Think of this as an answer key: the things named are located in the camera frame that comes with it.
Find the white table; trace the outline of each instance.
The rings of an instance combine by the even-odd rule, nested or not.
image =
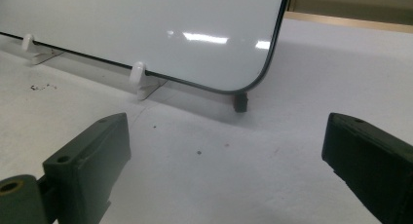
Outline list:
[[[40,177],[94,121],[128,113],[132,159],[101,223],[378,223],[320,157],[328,114],[413,143],[411,34],[286,19],[245,114],[172,82],[138,102],[122,68],[69,54],[30,67],[6,38],[0,50],[0,178]]]

